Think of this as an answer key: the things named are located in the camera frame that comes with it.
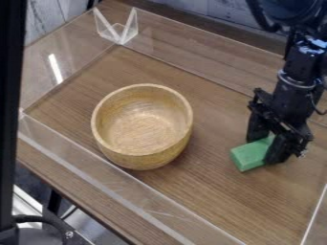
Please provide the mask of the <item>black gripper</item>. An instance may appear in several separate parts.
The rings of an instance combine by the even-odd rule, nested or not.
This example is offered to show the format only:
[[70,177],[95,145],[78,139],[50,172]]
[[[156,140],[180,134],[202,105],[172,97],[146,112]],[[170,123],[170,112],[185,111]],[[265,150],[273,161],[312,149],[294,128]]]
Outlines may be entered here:
[[284,163],[290,155],[300,157],[305,154],[306,145],[313,139],[306,120],[312,112],[322,115],[316,108],[324,91],[321,78],[293,80],[282,70],[278,70],[277,78],[273,93],[254,88],[248,105],[246,142],[266,138],[269,133],[274,134],[264,156],[266,165]]

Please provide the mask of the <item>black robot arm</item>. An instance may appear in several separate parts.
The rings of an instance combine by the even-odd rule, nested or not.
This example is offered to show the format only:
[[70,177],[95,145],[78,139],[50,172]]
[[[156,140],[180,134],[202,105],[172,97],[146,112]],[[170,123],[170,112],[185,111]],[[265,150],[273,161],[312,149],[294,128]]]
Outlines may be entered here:
[[327,114],[317,108],[327,91],[327,0],[245,1],[264,31],[288,29],[274,90],[256,88],[249,101],[246,141],[274,136],[262,158],[272,165],[305,154],[312,141],[306,120]]

